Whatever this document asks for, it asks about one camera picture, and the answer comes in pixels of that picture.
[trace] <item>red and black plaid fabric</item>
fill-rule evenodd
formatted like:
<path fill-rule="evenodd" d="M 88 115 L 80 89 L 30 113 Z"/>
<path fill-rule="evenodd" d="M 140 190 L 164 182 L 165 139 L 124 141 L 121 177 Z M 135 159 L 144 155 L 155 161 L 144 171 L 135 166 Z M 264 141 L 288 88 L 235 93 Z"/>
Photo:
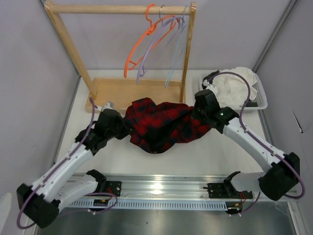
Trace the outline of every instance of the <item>red and black plaid fabric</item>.
<path fill-rule="evenodd" d="M 211 127 L 191 119 L 192 109 L 169 102 L 156 105 L 150 98 L 134 101 L 124 117 L 132 129 L 131 143 L 148 153 L 163 153 L 175 143 L 201 138 Z"/>

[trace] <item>clothes hanger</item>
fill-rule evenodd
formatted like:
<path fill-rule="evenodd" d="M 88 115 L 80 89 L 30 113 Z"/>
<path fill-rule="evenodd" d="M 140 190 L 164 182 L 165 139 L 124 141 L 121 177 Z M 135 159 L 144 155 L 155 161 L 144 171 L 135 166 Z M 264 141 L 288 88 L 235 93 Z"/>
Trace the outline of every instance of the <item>clothes hanger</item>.
<path fill-rule="evenodd" d="M 132 56 L 133 56 L 133 53 L 135 52 L 135 50 L 137 49 L 137 47 L 139 46 L 139 44 L 142 42 L 142 40 L 147 36 L 147 35 L 152 35 L 156 28 L 157 28 L 157 25 L 162 22 L 162 25 L 163 25 L 163 20 L 167 19 L 167 18 L 170 18 L 170 17 L 174 17 L 174 15 L 167 15 L 163 18 L 160 17 L 160 14 L 159 14 L 159 20 L 156 21 L 155 23 L 152 23 L 152 20 L 149 18 L 148 16 L 148 13 L 149 13 L 149 9 L 150 7 L 152 6 L 155 6 L 154 3 L 150 4 L 148 7 L 147 7 L 147 10 L 146 10 L 146 20 L 150 22 L 150 27 L 147 29 L 147 31 L 140 37 L 140 39 L 137 41 L 137 43 L 135 44 L 134 48 L 132 49 L 131 53 L 129 54 L 127 60 L 126 60 L 126 63 L 125 63 L 125 67 L 124 67 L 124 77 L 126 78 L 127 77 L 127 71 L 128 70 L 132 70 L 134 69 L 143 59 L 143 56 L 137 61 L 137 62 L 134 62 L 132 61 Z M 159 42 L 161 42 L 176 26 L 176 22 L 174 21 L 171 21 L 171 25 L 168 29 L 167 32 L 165 32 L 165 34 L 157 41 L 157 42 L 154 42 L 154 44 L 151 46 L 150 50 L 154 49 L 158 44 Z"/>
<path fill-rule="evenodd" d="M 170 18 L 165 24 L 163 24 L 163 26 L 160 28 L 160 30 L 157 32 L 157 34 L 155 35 L 155 37 L 153 38 L 153 40 L 151 41 L 142 61 L 141 61 L 141 64 L 140 64 L 140 67 L 139 67 L 139 70 L 138 70 L 138 73 L 137 73 L 137 79 L 136 79 L 136 83 L 138 84 L 139 83 L 139 80 L 140 80 L 140 77 L 143 77 L 146 72 L 149 70 L 149 69 L 145 69 L 144 68 L 144 63 L 146 61 L 146 58 L 149 54 L 149 52 L 151 51 L 151 47 L 153 46 L 153 44 L 155 43 L 155 41 L 157 40 L 158 36 L 161 34 L 161 32 L 165 29 L 165 27 L 172 23 L 174 20 L 177 20 L 179 22 L 179 29 L 180 28 L 183 28 L 183 24 L 184 24 L 184 17 L 183 16 L 175 16 L 175 17 L 172 17 Z M 173 34 L 173 36 L 170 38 L 170 40 L 167 42 L 167 44 L 165 45 L 165 47 L 161 50 L 161 52 L 155 57 L 154 60 L 157 60 L 159 58 L 159 56 L 163 53 L 164 49 L 168 46 L 168 44 L 171 42 L 171 40 L 174 38 L 174 36 L 177 34 L 177 32 L 179 31 L 179 29 Z"/>
<path fill-rule="evenodd" d="M 178 38 L 177 43 L 176 43 L 175 52 L 174 52 L 173 59 L 172 59 L 172 62 L 171 62 L 171 67 L 170 67 L 170 70 L 168 71 L 168 74 L 167 74 L 167 76 L 166 76 L 165 88 L 167 88 L 167 86 L 168 86 L 168 84 L 169 84 L 169 82 L 170 82 L 170 80 L 171 80 L 171 78 L 172 78 L 172 76 L 173 76 L 173 73 L 174 73 L 175 69 L 176 69 L 177 66 L 178 66 L 178 63 L 179 63 L 180 58 L 181 58 L 181 56 L 182 56 L 182 54 L 183 54 L 183 52 L 184 52 L 184 49 L 185 49 L 185 47 L 183 47 L 183 48 L 181 49 L 180 54 L 179 54 L 179 56 L 178 56 L 178 59 L 177 59 L 177 61 L 176 61 L 176 63 L 175 63 L 175 57 L 176 57 L 176 54 L 177 54 L 177 51 L 178 51 L 178 46 L 179 46 L 180 41 L 181 41 L 181 39 L 182 39 L 182 33 L 183 33 L 184 29 L 185 29 L 186 26 L 187 26 L 187 25 L 184 25 L 184 23 L 185 23 L 184 16 L 185 16 L 185 11 L 186 11 L 186 8 L 187 8 L 187 7 L 188 7 L 188 5 L 185 6 L 185 9 L 184 9 L 184 11 L 183 11 L 183 13 L 182 13 L 182 18 L 183 18 L 183 20 L 182 20 L 181 31 L 180 31 L 180 35 L 179 35 L 179 38 Z"/>

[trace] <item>white table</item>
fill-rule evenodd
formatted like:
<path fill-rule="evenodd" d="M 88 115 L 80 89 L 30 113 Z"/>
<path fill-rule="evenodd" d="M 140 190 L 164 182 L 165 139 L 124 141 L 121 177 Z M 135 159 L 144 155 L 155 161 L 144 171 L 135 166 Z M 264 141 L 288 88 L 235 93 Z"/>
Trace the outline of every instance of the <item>white table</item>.
<path fill-rule="evenodd" d="M 145 77 L 164 78 L 167 70 L 150 70 Z M 194 105 L 194 94 L 199 90 L 199 77 L 209 74 L 209 70 L 189 70 L 186 79 L 186 103 Z M 129 71 L 129 77 L 136 77 L 136 70 Z M 121 70 L 90 70 L 93 79 L 96 76 L 122 77 Z M 173 79 L 180 78 L 181 71 L 175 71 Z M 69 117 L 58 159 L 64 156 L 78 133 L 90 122 L 91 114 L 85 111 L 88 89 L 83 81 Z M 260 137 L 264 133 L 257 111 L 244 113 L 244 122 Z M 148 154 L 129 142 L 130 136 L 118 141 L 108 142 L 93 159 L 81 166 L 77 173 L 86 173 L 96 169 L 102 173 L 126 175 L 229 175 L 234 171 L 259 172 L 261 168 L 238 144 L 217 130 L 210 130 L 201 139 L 190 143 L 177 143 L 163 154 Z"/>

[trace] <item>purple hanger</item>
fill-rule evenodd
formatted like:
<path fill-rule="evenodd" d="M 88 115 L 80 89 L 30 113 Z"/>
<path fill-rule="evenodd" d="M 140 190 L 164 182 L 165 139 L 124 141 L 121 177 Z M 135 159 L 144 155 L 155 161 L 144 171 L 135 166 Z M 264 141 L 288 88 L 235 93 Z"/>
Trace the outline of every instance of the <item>purple hanger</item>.
<path fill-rule="evenodd" d="M 166 23 L 163 24 L 163 26 L 160 28 L 160 30 L 155 34 L 155 37 L 153 38 L 153 40 L 151 41 L 142 61 L 141 61 L 141 64 L 139 66 L 139 70 L 138 70 L 138 73 L 137 73 L 137 80 L 136 80 L 136 83 L 139 84 L 139 79 L 141 77 L 143 77 L 146 72 L 149 70 L 149 69 L 145 69 L 144 68 L 144 63 L 145 63 L 145 60 L 151 50 L 151 47 L 154 45 L 154 43 L 157 41 L 157 38 L 158 36 L 160 35 L 160 33 L 165 29 L 165 27 L 172 21 L 176 20 L 176 19 L 181 19 L 181 21 L 183 22 L 184 19 L 183 19 L 183 16 L 175 16 L 175 17 L 171 17 Z M 170 38 L 170 40 L 167 42 L 167 44 L 165 45 L 165 47 L 162 49 L 162 51 L 156 56 L 155 60 L 162 54 L 163 50 L 167 47 L 167 45 L 170 43 L 170 41 L 174 38 L 174 36 L 176 35 L 176 33 L 178 32 L 178 30 L 173 34 L 173 36 Z"/>

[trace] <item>white wall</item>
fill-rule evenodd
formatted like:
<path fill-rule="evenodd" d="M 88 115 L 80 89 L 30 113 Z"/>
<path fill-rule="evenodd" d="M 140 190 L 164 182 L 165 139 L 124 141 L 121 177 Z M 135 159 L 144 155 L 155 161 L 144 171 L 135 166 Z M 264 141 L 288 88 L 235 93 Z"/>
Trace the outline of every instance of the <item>white wall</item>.
<path fill-rule="evenodd" d="M 148 5 L 149 0 L 55 0 L 71 4 Z M 197 0 L 189 68 L 252 68 L 289 0 Z M 156 0 L 186 5 L 190 0 Z M 123 69 L 129 52 L 148 28 L 144 15 L 62 15 L 88 69 Z M 138 48 L 143 55 L 151 38 Z M 175 42 L 154 65 L 168 69 Z"/>
<path fill-rule="evenodd" d="M 299 1 L 257 73 L 268 98 L 266 115 L 278 148 L 298 154 L 307 194 L 301 200 L 313 233 L 313 1 Z M 297 120 L 303 130 L 299 131 Z"/>
<path fill-rule="evenodd" d="M 51 164 L 77 75 L 38 1 L 1 1 L 0 32 L 0 198 L 13 195 L 1 235 L 17 235 L 15 191 Z"/>

